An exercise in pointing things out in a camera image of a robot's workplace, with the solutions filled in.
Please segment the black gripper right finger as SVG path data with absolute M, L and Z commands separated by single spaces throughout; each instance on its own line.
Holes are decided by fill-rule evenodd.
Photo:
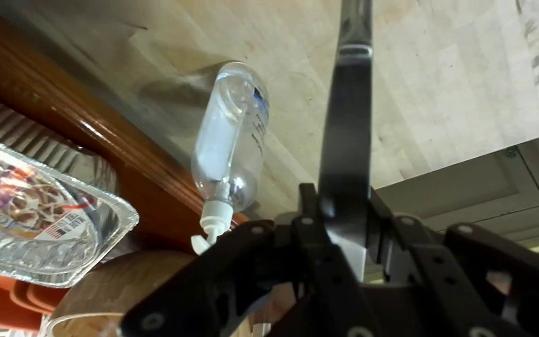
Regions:
M 471 223 L 379 219 L 385 337 L 539 337 L 539 253 Z

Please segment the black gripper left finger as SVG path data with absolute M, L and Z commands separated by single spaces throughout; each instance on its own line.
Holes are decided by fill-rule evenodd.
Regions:
M 237 227 L 130 307 L 121 337 L 229 337 L 280 285 L 302 287 L 302 294 L 271 322 L 267 337 L 319 337 L 306 260 L 317 236 L 319 225 L 308 217 Z

